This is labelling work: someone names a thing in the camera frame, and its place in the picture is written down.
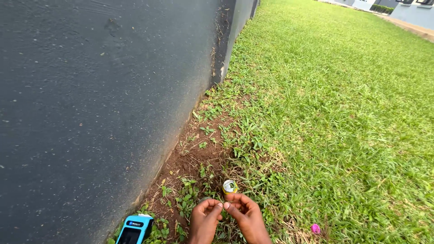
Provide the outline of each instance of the pink flower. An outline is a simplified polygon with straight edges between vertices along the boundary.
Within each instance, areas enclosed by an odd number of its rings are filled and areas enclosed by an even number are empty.
[[[313,233],[315,234],[319,234],[321,232],[319,226],[317,224],[313,224],[310,229],[312,230]]]

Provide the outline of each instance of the hand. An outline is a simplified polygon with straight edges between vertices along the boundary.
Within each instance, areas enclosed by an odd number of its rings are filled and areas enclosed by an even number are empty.
[[[224,209],[237,221],[248,244],[271,244],[259,206],[244,194],[224,196]]]
[[[207,199],[191,211],[189,244],[211,244],[216,234],[218,221],[222,219],[223,204],[215,199]]]

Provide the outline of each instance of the green lawn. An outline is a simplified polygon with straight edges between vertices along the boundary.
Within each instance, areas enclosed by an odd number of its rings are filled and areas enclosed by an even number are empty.
[[[205,102],[257,126],[269,163],[254,140],[224,146],[244,147],[243,184],[276,243],[312,223],[329,243],[433,242],[434,43],[370,13],[264,0],[227,78]]]

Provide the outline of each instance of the gray wall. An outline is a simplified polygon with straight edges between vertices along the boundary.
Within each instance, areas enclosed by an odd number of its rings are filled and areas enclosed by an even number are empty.
[[[432,6],[398,4],[390,17],[410,24],[434,30],[434,9]]]
[[[222,79],[253,1],[2,1],[0,242],[103,242]]]
[[[376,0],[374,4],[394,8],[396,5],[398,5],[398,2],[395,0]]]
[[[335,2],[337,3],[343,3],[346,4],[348,6],[351,6],[354,3],[355,0],[335,0]]]

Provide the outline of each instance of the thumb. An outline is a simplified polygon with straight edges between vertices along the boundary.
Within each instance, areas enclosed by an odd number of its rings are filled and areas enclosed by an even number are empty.
[[[237,222],[245,218],[244,214],[229,202],[224,203],[224,209],[226,209],[226,212],[228,212]]]
[[[222,210],[223,210],[223,203],[219,202],[217,205],[214,206],[213,210],[208,214],[207,217],[210,217],[212,219],[217,219],[217,217],[220,215]]]

